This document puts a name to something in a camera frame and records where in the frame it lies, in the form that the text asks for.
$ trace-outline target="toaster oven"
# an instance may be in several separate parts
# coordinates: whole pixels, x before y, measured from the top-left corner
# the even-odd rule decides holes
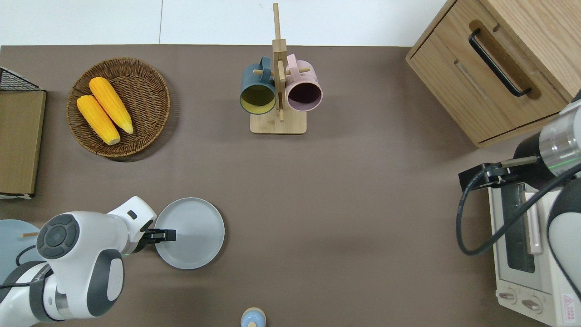
[[[527,184],[489,189],[493,233],[536,192]],[[551,191],[494,245],[496,297],[511,310],[550,326],[581,326],[581,304],[547,243]]]

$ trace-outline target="pink mug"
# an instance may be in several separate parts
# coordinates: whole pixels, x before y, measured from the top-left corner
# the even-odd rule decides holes
[[[323,98],[321,86],[313,66],[304,61],[296,60],[294,54],[286,57],[289,65],[290,76],[286,77],[286,101],[297,111],[311,111],[319,106]],[[301,68],[309,68],[308,72],[299,72]]]

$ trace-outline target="corn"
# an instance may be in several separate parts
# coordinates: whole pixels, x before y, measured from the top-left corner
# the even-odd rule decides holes
[[[113,126],[111,119],[109,119],[107,113],[99,105],[95,97],[92,95],[83,95],[78,98],[77,108],[101,140],[107,143],[107,145],[119,143],[121,140],[119,132]]]
[[[103,77],[94,77],[89,82],[89,88],[111,120],[128,134],[133,134],[131,117],[111,83]]]

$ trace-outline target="dark green mug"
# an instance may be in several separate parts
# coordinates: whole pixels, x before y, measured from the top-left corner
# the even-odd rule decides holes
[[[255,74],[255,70],[262,70],[262,74]],[[242,72],[240,105],[253,115],[262,115],[274,108],[275,94],[270,58],[263,56],[260,63],[253,63]]]

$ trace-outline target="gray plate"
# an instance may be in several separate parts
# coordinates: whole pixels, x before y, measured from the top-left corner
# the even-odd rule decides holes
[[[175,229],[176,240],[155,244],[157,253],[179,269],[206,265],[220,252],[224,221],[211,203],[200,198],[182,198],[159,214],[155,228]]]
[[[0,283],[4,282],[6,277],[16,269],[16,256],[25,248],[36,244],[36,236],[22,237],[25,233],[38,233],[39,229],[34,225],[17,221],[14,219],[4,219],[0,221]],[[20,257],[20,263],[43,259],[36,248],[26,251]]]

